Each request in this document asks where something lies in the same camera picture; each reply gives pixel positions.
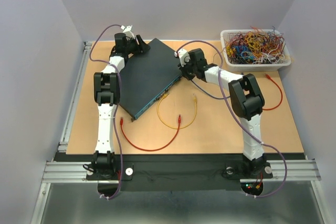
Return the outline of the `dark blue network switch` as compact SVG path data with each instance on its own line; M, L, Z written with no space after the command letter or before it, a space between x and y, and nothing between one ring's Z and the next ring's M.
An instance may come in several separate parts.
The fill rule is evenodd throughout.
M130 57L120 73L120 106L131 121L137 120L181 79L174 50L157 38L151 40L149 46L148 52Z

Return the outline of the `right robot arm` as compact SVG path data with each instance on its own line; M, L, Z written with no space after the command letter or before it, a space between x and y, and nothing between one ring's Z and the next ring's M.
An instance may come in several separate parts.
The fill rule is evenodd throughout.
M216 84L229 92L231 114L236 116L243 131L244 175L253 177L266 164L263 142L261 140L261 114L265 105L264 97L254 75L235 74L212 63L208 64L201 49L187 51L180 49L174 53L179 59L178 68L188 80L198 78L204 82Z

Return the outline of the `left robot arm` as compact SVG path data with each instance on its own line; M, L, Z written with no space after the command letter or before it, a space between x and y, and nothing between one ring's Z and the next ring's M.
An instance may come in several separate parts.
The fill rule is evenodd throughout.
M93 75L93 95L98 108L98 137L88 170L106 179L113 178L117 172L112 124L121 98L120 72L125 68L129 55L140 55L150 50L140 35L132 37L130 32L115 34L114 41L108 60L89 57L91 61L105 63L106 66Z

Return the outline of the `black base mat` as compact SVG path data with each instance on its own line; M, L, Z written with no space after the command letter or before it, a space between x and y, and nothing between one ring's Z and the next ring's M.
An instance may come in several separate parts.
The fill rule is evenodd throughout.
M240 190L243 179L273 177L265 155L94 154L84 168L87 180L120 182L122 191Z

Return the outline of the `aluminium left side rail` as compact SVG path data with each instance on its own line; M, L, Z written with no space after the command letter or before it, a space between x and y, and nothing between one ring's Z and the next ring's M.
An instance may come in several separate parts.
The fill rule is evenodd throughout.
M70 133L72 129L72 125L74 122L76 108L79 101L80 90L83 83L83 76L85 75L86 65L89 58L89 52L92 47L92 42L85 41L84 42L84 49L82 54L82 59L78 71L78 75L75 82L75 88L71 97L71 103L68 109L67 117L65 120L64 128L62 130L62 134L57 146L57 152L65 153L67 151L67 147L69 144Z

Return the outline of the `aluminium rail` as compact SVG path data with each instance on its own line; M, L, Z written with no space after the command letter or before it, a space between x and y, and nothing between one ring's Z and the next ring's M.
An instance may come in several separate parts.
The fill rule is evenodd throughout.
M84 42L84 49L82 54L82 59L78 71L78 75L75 82L75 88L71 97L71 103L68 109L67 117L65 120L64 128L62 130L62 134L57 146L57 152L65 153L67 151L67 147L69 144L70 133L72 129L72 125L74 122L76 108L79 101L80 90L83 83L83 76L85 75L86 65L89 58L89 52L92 47L92 42L85 41Z
M280 182L285 175L282 161L270 161L272 178L263 176L264 182ZM286 181L320 181L321 176L314 160L287 160ZM48 162L43 172L43 183L112 183L117 180L88 180L87 171L82 167L83 162Z

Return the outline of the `aluminium front rail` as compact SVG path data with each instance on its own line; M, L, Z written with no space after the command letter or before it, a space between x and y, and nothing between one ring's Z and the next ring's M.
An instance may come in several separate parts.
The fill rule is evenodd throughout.
M270 161L272 178L263 176L264 182L280 182L285 175L282 161ZM286 181L320 181L321 176L314 160L287 160ZM48 162L43 172L43 183L112 183L117 180L88 180L87 171L82 167L83 162Z

